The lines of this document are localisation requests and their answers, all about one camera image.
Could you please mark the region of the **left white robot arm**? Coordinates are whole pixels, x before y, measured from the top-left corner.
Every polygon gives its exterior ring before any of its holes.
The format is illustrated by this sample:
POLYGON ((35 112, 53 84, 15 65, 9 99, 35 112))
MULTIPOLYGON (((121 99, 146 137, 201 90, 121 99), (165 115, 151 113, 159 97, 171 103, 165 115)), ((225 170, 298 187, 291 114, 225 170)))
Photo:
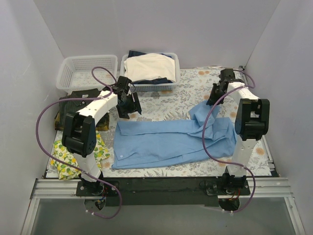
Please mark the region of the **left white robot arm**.
POLYGON ((136 92, 131 92, 132 81, 120 76, 110 89, 103 89, 96 100, 73 113, 67 113, 62 137, 62 145, 74 155, 82 170, 80 179, 84 189, 94 196, 100 195, 104 184, 94 150, 97 144, 96 125, 108 111, 116 107, 120 118, 129 119, 129 114, 141 114, 141 106, 136 92))

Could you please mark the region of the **light blue long sleeve shirt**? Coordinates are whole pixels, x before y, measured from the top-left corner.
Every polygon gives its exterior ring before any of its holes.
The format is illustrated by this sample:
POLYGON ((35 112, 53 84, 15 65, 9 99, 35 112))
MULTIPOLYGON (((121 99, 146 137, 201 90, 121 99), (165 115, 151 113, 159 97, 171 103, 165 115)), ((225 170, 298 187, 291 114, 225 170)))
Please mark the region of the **light blue long sleeve shirt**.
POLYGON ((237 135, 230 118, 218 117, 219 107, 204 101, 190 111, 190 119, 120 121, 113 141, 113 169, 156 168, 229 157, 237 135))

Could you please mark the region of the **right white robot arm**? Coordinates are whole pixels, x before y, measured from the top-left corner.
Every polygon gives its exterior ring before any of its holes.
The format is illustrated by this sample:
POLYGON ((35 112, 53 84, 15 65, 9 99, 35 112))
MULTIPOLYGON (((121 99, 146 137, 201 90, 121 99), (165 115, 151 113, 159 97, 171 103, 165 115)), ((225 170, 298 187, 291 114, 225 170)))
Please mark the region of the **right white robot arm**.
POLYGON ((231 195, 242 188, 248 187, 246 182, 247 164, 256 143, 268 132, 270 101, 254 95, 251 86, 237 79, 234 69, 223 69, 219 75, 219 82, 213 84, 207 104, 211 110, 223 104, 226 96, 231 96, 238 104, 234 129, 237 143, 229 166, 225 173, 218 178, 217 188, 231 195))

